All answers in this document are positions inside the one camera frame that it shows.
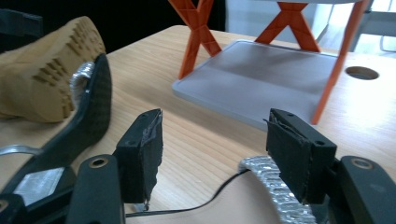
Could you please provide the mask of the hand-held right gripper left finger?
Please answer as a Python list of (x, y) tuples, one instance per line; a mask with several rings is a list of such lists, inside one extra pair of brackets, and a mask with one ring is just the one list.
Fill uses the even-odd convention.
[(125, 203), (148, 203), (157, 184), (163, 158), (163, 112), (152, 109), (139, 115), (117, 143), (113, 155), (120, 174)]

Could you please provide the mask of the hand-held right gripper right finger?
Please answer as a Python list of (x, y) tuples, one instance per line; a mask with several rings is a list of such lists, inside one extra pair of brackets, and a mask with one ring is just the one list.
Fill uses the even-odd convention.
[(271, 108), (266, 150), (280, 178), (300, 203), (322, 203), (324, 173), (331, 167), (336, 144), (298, 116)]

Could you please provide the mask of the tan suede boot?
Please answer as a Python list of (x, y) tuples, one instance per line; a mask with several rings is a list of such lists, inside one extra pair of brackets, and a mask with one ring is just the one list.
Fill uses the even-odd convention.
[(37, 41), (0, 54), (0, 119), (59, 122), (72, 103), (70, 78), (106, 51), (92, 20), (75, 18)]

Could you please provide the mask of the silver strap block-heel sandal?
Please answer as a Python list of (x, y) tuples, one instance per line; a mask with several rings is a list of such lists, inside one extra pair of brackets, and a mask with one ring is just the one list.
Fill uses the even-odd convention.
[(300, 204), (279, 177), (269, 156), (241, 160), (238, 174), (207, 203), (181, 210), (140, 212), (127, 224), (317, 224), (312, 210)]
[(48, 143), (41, 148), (0, 147), (1, 156), (12, 153), (32, 156), (6, 183), (3, 194), (17, 194), (30, 205), (74, 185), (77, 175), (71, 164), (86, 148), (96, 144), (109, 127), (112, 81), (105, 54), (77, 70), (72, 76), (71, 90), (77, 113)]

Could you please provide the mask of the gray shoe rack orange legs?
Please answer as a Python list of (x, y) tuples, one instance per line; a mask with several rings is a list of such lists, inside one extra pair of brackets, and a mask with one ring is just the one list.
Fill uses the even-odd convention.
[[(263, 129), (271, 108), (317, 124), (368, 0), (267, 0), (279, 12), (253, 41), (225, 48), (208, 28), (214, 0), (168, 0), (191, 30), (175, 95)], [(310, 4), (353, 6), (337, 55), (321, 52), (304, 17)]]

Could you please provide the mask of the white metal desk frame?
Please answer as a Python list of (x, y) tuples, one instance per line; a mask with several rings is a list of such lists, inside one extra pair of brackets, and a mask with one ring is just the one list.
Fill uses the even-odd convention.
[(368, 0), (350, 50), (396, 54), (396, 0)]

